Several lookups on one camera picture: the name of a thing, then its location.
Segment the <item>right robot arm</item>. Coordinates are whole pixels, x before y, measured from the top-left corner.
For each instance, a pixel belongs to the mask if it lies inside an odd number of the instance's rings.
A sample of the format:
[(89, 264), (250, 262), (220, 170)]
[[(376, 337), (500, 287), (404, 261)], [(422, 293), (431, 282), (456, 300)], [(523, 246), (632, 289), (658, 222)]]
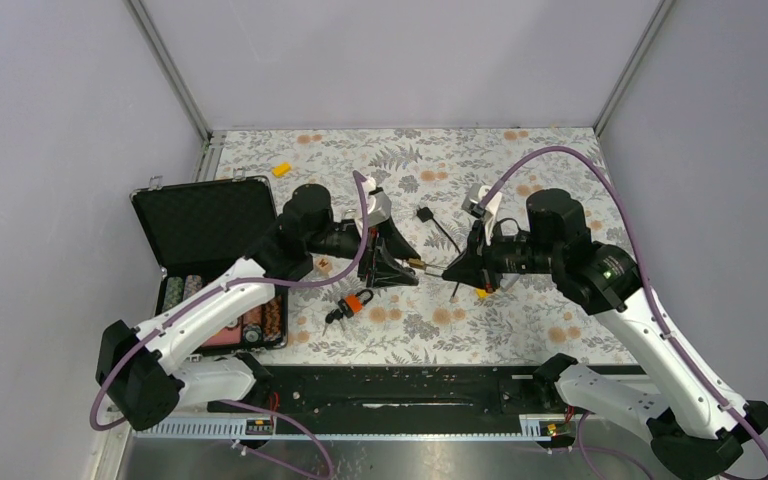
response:
[(655, 386), (646, 393), (558, 354), (535, 372), (535, 402), (557, 412), (571, 405), (631, 432), (681, 479), (724, 474), (753, 434), (768, 428), (768, 405), (749, 401), (723, 381), (647, 291), (622, 248), (595, 241), (582, 205), (561, 189), (531, 195), (529, 229), (502, 232), (499, 194), (476, 185), (463, 207), (474, 217), (447, 281), (498, 290), (512, 275), (547, 274), (557, 290), (606, 327)]

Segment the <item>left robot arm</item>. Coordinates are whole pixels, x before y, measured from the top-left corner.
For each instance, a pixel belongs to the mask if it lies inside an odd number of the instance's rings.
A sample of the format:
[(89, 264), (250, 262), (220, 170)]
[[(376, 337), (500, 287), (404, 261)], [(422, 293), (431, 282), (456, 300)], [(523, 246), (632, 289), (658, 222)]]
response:
[(244, 360), (232, 356), (187, 366), (187, 358), (231, 321), (271, 301), (278, 290), (318, 288), (305, 281), (317, 255), (349, 260), (369, 288), (415, 286), (408, 262), (421, 256), (391, 217), (382, 188), (357, 175), (360, 208), (337, 221), (328, 189), (297, 187), (277, 219), (228, 270), (193, 296), (135, 327), (117, 321), (102, 335), (96, 379), (121, 421), (149, 429), (179, 407), (236, 401), (256, 411), (269, 401), (270, 385)]

